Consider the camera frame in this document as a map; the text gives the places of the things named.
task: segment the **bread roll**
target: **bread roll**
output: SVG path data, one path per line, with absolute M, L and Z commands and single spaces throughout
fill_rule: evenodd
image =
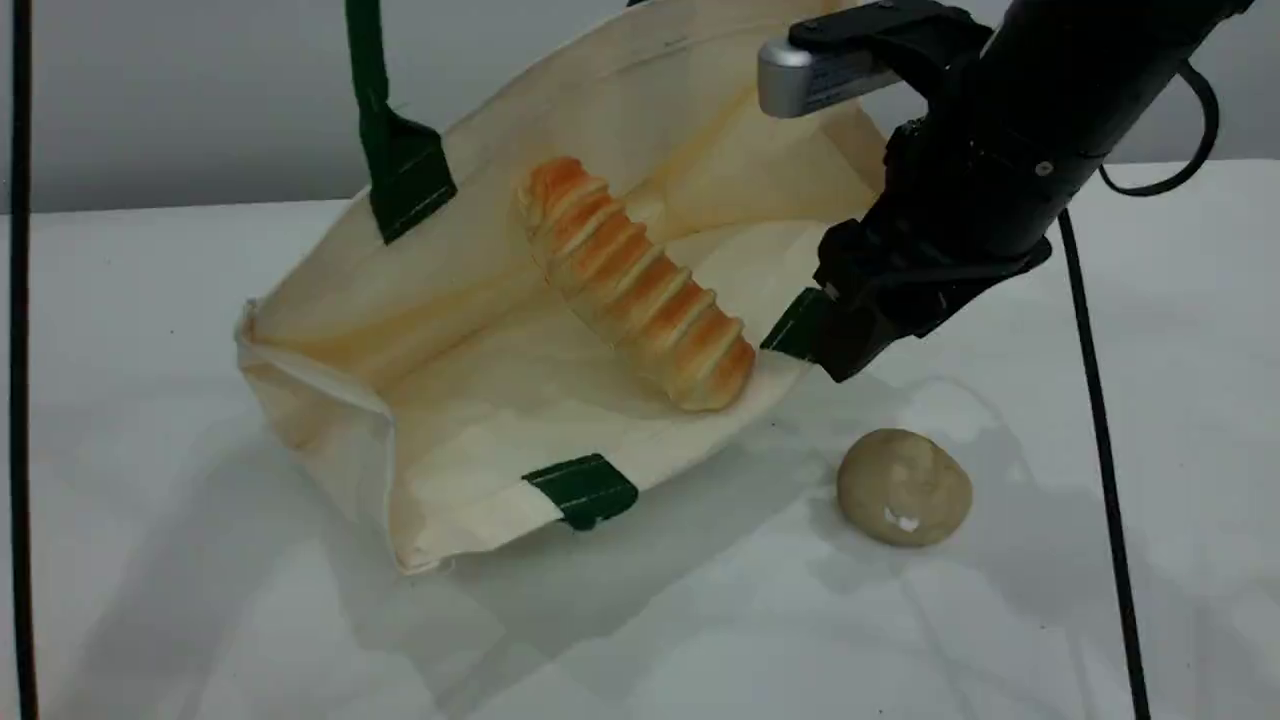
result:
M 518 200 L 548 282 L 637 374 L 682 410 L 721 410 L 737 398 L 755 365 L 742 320 L 649 242 L 603 179 L 556 158 L 534 169 Z
M 910 430 L 863 436 L 836 475 L 840 511 L 883 543 L 925 547 L 951 537 L 973 506 L 973 480 L 946 450 Z

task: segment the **dough ball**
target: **dough ball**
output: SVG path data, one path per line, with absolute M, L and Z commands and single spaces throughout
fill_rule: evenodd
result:
M 883 543 L 924 547 L 956 532 L 973 505 L 973 483 L 933 441 L 876 430 L 849 448 L 836 478 L 840 510 Z

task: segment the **black cable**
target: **black cable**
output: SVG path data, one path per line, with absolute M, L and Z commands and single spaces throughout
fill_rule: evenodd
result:
M 1133 584 L 1129 579 L 1129 555 L 1124 543 L 1124 523 L 1120 518 L 1120 496 L 1116 491 L 1115 459 L 1111 455 L 1111 429 L 1107 409 L 1102 400 L 1102 377 L 1098 373 L 1098 355 L 1093 346 L 1089 325 L 1089 305 L 1084 296 L 1084 274 L 1080 270 L 1080 251 L 1075 246 L 1071 215 L 1062 210 L 1057 217 L 1062 229 L 1062 250 L 1066 252 L 1066 273 L 1071 282 L 1071 301 L 1075 304 L 1075 328 L 1080 334 L 1080 355 L 1084 357 L 1084 379 L 1089 387 L 1089 406 L 1093 410 L 1093 434 L 1098 445 L 1098 471 L 1102 475 L 1102 501 L 1107 512 L 1107 534 L 1111 539 L 1111 569 L 1116 579 L 1116 597 L 1120 603 L 1120 630 L 1124 634 L 1125 664 L 1129 666 L 1129 692 L 1133 696 L 1133 714 L 1138 720 L 1149 720 L 1151 705 L 1147 700 L 1147 679 L 1142 666 L 1142 644 L 1138 642 L 1138 615 L 1133 602 Z
M 1183 60 L 1178 65 L 1178 74 L 1187 81 L 1187 85 L 1192 87 L 1196 92 L 1196 97 L 1199 99 L 1201 110 L 1204 113 L 1204 132 L 1201 135 L 1199 146 L 1196 149 L 1196 154 L 1192 155 L 1187 167 L 1178 172 L 1174 177 L 1169 179 L 1160 181 L 1152 184 L 1144 184 L 1142 187 L 1120 187 L 1111 182 L 1111 176 L 1107 174 L 1106 167 L 1098 168 L 1098 174 L 1102 176 L 1102 182 L 1107 183 L 1107 187 L 1119 192 L 1120 195 L 1128 195 L 1129 197 L 1151 197 L 1153 195 L 1162 195 L 1181 186 L 1184 182 L 1192 179 L 1201 167 L 1208 160 L 1210 152 L 1213 151 L 1213 143 L 1217 142 L 1219 126 L 1221 124 L 1221 110 L 1217 105 L 1217 95 L 1213 92 L 1213 86 L 1204 79 L 1204 76 L 1196 72 L 1196 68 L 1187 60 Z
M 1178 74 L 1196 92 L 1204 113 L 1204 132 L 1190 161 L 1172 177 L 1142 187 L 1119 187 L 1111 182 L 1106 168 L 1098 168 L 1102 182 L 1107 187 L 1129 197 L 1152 197 L 1164 195 L 1189 181 L 1208 160 L 1221 126 L 1221 110 L 1213 86 L 1187 60 L 1178 65 Z M 1111 454 L 1111 429 L 1107 425 L 1107 409 L 1102 398 L 1102 377 L 1098 372 L 1098 355 L 1093 345 L 1093 329 L 1089 324 L 1089 305 L 1084 293 L 1084 273 L 1080 270 L 1080 250 L 1075 245 L 1075 228 L 1071 215 L 1064 209 L 1057 217 L 1062 229 L 1062 249 L 1066 252 L 1066 273 L 1071 283 L 1071 301 L 1075 305 L 1075 327 L 1080 336 L 1080 355 L 1084 360 L 1084 378 L 1089 388 L 1089 407 L 1093 410 L 1093 434 L 1098 446 L 1098 471 L 1102 475 L 1102 500 L 1107 514 L 1107 536 L 1111 544 L 1111 570 L 1115 574 L 1116 600 L 1120 606 L 1120 630 L 1124 635 L 1125 665 L 1129 670 L 1129 693 L 1133 698 L 1133 712 L 1137 720 L 1151 719 L 1151 702 L 1147 696 L 1147 678 L 1142 665 L 1142 643 L 1138 639 L 1138 614 L 1133 601 L 1133 580 L 1129 577 L 1129 553 L 1125 550 L 1124 520 L 1120 516 L 1120 495 L 1116 489 L 1115 457 Z
M 9 177 L 9 523 L 13 635 L 23 720 L 40 717 L 31 612 L 27 304 L 31 297 L 31 0 L 13 0 L 13 136 Z

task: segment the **gray wall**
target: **gray wall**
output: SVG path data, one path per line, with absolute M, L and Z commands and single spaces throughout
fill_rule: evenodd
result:
M 995 23 L 1007 0 L 957 4 Z M 448 126 L 622 5 L 383 0 L 396 101 Z M 37 209 L 343 197 L 364 184 L 340 0 L 40 0 L 36 12 Z M 1222 99 L 1217 158 L 1280 158 L 1277 37 L 1280 3 L 1258 0 L 1196 56 Z M 867 105 L 883 128 L 923 110 L 904 87 Z M 1199 123 L 1175 83 L 1116 159 L 1187 158 Z

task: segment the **black pole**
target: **black pole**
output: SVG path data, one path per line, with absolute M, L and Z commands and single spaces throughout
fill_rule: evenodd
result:
M 31 0 L 13 0 L 13 136 L 9 177 L 9 512 L 13 630 L 22 717 L 40 717 L 31 609 L 28 275 L 31 269 Z

